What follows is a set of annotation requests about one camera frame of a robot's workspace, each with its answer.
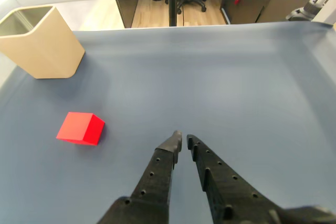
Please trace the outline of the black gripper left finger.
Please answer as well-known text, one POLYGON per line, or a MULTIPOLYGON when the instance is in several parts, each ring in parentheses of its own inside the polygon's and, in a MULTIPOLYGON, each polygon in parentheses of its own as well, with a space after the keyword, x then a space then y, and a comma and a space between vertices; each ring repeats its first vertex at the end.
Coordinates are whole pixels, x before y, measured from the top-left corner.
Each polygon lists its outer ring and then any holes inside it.
POLYGON ((182 133, 175 131, 154 151, 130 196, 118 198, 98 223, 168 223, 171 181, 182 133))

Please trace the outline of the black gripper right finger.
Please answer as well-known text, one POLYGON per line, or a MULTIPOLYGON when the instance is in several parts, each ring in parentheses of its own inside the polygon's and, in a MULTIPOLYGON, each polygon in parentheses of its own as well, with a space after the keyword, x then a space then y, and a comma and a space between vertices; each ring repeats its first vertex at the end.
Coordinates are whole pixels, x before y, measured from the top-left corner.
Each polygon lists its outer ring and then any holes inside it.
POLYGON ((283 210, 238 175, 198 137, 187 136, 213 223, 288 223, 283 210))

